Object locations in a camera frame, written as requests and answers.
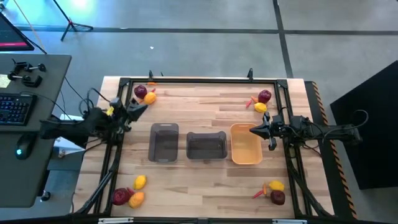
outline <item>orange plastic bin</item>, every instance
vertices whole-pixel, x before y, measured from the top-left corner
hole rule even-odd
[[[258,164],[262,161],[261,139],[249,129],[255,124],[234,124],[231,126],[232,161],[239,165]]]

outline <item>tripod stand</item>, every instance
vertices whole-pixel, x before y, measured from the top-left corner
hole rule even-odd
[[[63,41],[63,39],[65,38],[67,32],[72,28],[76,31],[76,27],[84,27],[87,28],[87,31],[91,31],[94,29],[94,27],[92,26],[88,26],[88,25],[83,25],[83,24],[77,24],[75,22],[72,22],[72,20],[65,14],[65,12],[62,10],[61,6],[58,4],[57,0],[53,0],[54,3],[57,5],[57,7],[59,8],[59,10],[62,12],[63,16],[67,19],[68,21],[68,26],[67,29],[65,29],[65,32],[63,33],[62,37],[61,37],[61,41]]]

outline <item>desk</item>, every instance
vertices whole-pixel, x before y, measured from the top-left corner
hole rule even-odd
[[[116,96],[120,77],[105,77],[101,93]],[[304,81],[288,80],[294,114],[311,118]],[[226,218],[293,218],[292,200],[287,178],[282,142],[277,140],[275,151],[268,151],[262,141],[263,161],[258,165],[239,166],[231,160],[229,128],[234,123],[262,123],[262,114],[253,110],[253,104],[245,109],[250,96],[268,89],[265,84],[192,84],[158,83],[157,101],[150,105],[132,131],[125,134],[116,188],[132,187],[137,175],[146,175],[143,188],[146,199],[141,208],[113,206],[112,216],[134,217],[226,217]],[[276,102],[268,102],[270,114],[276,114]],[[98,106],[107,108],[105,101]],[[148,161],[149,134],[153,123],[168,122],[179,125],[178,159],[174,164],[157,164]],[[221,161],[191,161],[186,157],[185,145],[188,132],[227,134],[228,156]],[[105,145],[85,154],[74,204],[80,208],[98,185]],[[323,170],[322,159],[313,151],[302,149],[302,159],[307,185],[324,208],[333,213],[331,198]],[[263,198],[252,199],[264,182],[280,180],[286,186],[286,203],[271,204]],[[105,188],[101,208],[108,188]],[[298,190],[300,208],[304,211],[301,191]]]
[[[69,67],[69,55],[32,55],[32,54],[0,54],[0,73],[8,74],[13,63],[29,62],[33,66],[43,63],[46,72],[34,71],[34,75],[43,77],[37,88],[24,86],[20,80],[10,82],[7,88],[0,88],[5,93],[31,91],[44,95],[53,101],[57,100],[63,78]],[[42,184],[43,176],[49,163],[54,140],[37,139],[35,146],[26,160],[18,160],[14,154],[16,142],[23,131],[39,131],[40,119],[50,117],[54,105],[51,101],[37,98],[35,108],[27,126],[0,126],[0,207],[31,207]]]

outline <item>gray desk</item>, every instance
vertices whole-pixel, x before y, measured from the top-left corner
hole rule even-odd
[[[43,63],[47,71],[34,71],[43,81],[38,88],[24,86],[20,80],[11,81],[3,93],[31,91],[57,100],[63,79],[68,70],[70,55],[0,54],[0,74],[8,74],[13,68],[11,59],[28,62],[33,66]],[[31,207],[35,201],[49,163],[54,140],[37,139],[32,153],[26,160],[18,160],[14,154],[16,142],[24,131],[39,131],[40,120],[51,116],[54,105],[38,97],[27,126],[0,126],[0,207]]]

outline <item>computer mouse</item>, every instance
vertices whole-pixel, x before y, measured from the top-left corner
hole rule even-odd
[[[19,138],[15,149],[17,159],[27,159],[30,156],[36,137],[37,133],[25,133]]]

